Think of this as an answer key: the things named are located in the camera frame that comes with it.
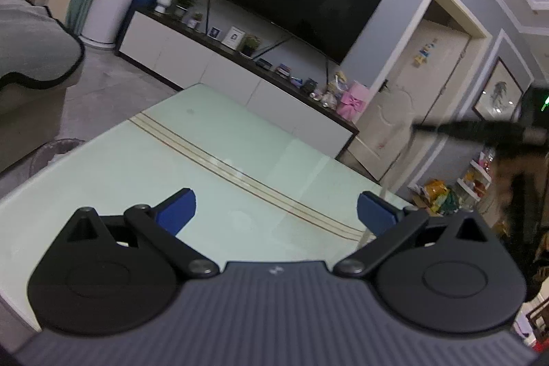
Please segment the white shoelace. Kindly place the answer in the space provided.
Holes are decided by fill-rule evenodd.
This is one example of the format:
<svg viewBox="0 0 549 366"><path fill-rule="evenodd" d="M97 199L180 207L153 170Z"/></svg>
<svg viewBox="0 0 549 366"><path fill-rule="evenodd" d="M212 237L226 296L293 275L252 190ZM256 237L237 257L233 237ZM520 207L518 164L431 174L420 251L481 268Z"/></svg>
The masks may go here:
<svg viewBox="0 0 549 366"><path fill-rule="evenodd" d="M361 237L358 248L371 243L375 238L383 235L386 231L395 227L405 216L416 211L416 205L407 204L403 207L396 207L388 201L389 189L382 186L378 194L372 191L363 191L357 199L358 220L366 227Z"/></svg>

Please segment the framed ink painting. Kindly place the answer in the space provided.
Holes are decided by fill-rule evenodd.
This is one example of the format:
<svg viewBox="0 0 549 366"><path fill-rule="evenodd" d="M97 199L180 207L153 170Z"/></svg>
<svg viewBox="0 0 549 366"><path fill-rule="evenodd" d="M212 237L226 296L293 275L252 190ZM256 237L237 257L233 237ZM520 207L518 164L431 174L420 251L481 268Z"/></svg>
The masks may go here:
<svg viewBox="0 0 549 366"><path fill-rule="evenodd" d="M523 89L501 59L497 59L473 110L487 121L509 121L523 96Z"/></svg>

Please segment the cardboard boxes and bags pile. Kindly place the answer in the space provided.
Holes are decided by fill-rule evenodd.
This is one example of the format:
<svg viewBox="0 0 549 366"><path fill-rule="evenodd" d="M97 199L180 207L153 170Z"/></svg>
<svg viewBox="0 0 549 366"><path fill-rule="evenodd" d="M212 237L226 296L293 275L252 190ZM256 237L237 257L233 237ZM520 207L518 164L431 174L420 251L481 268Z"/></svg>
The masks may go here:
<svg viewBox="0 0 549 366"><path fill-rule="evenodd" d="M423 186L414 184L409 190L412 202L431 216L453 215L460 210L458 195L442 180L430 180Z"/></svg>

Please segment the white interior door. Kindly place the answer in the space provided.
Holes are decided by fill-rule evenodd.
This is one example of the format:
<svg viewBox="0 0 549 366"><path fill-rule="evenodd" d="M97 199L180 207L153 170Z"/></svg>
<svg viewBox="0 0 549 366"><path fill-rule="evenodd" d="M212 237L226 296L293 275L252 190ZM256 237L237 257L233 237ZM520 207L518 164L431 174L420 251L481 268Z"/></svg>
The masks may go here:
<svg viewBox="0 0 549 366"><path fill-rule="evenodd" d="M424 118L451 76L470 35L422 20L357 122L349 151L380 180L409 141L409 126Z"/></svg>

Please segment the flower bouquet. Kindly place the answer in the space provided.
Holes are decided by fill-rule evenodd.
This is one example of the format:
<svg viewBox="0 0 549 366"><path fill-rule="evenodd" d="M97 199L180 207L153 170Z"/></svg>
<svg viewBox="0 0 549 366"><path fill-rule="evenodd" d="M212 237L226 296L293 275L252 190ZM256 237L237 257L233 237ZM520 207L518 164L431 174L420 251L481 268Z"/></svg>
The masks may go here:
<svg viewBox="0 0 549 366"><path fill-rule="evenodd" d="M348 89L347 77L342 71L336 71L333 79L328 82L326 89L320 99L325 109L337 109L337 106L344 92Z"/></svg>

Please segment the white TV cabinet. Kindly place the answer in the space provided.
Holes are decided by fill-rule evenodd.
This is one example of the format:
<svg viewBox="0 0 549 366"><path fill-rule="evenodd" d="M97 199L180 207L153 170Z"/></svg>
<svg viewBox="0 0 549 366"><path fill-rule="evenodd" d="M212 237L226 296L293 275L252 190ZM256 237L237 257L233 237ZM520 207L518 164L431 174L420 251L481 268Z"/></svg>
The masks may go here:
<svg viewBox="0 0 549 366"><path fill-rule="evenodd" d="M351 122L280 76L147 9L132 15L118 55L176 90L205 84L332 158L340 157L358 134Z"/></svg>

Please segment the white framed photo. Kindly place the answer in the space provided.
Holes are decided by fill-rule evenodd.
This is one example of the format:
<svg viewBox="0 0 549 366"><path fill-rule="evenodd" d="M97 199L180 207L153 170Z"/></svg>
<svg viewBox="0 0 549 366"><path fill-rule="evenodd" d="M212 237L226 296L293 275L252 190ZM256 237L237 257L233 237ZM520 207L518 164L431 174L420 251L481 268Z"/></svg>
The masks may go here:
<svg viewBox="0 0 549 366"><path fill-rule="evenodd" d="M246 33L243 30L233 26L228 30L221 43L232 50L237 50L245 36Z"/></svg>

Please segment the small green plant black pot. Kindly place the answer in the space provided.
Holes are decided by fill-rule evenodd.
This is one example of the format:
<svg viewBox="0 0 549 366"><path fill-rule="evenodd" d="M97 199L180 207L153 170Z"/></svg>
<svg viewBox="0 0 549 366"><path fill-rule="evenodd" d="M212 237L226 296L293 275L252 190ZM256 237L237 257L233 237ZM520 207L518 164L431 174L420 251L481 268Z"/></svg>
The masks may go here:
<svg viewBox="0 0 549 366"><path fill-rule="evenodd" d="M251 59L261 44L261 39L253 34L247 34L239 47L239 53Z"/></svg>

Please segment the white wall shelf with items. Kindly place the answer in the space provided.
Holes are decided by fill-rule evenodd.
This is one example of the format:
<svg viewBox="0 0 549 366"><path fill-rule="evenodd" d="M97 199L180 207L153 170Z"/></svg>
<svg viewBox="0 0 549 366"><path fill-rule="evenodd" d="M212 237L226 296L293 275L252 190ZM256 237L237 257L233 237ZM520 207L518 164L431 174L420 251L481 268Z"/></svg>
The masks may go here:
<svg viewBox="0 0 549 366"><path fill-rule="evenodd" d="M494 156L493 150L480 151L456 180L456 193L463 208L474 208L486 195L492 183L490 171Z"/></svg>

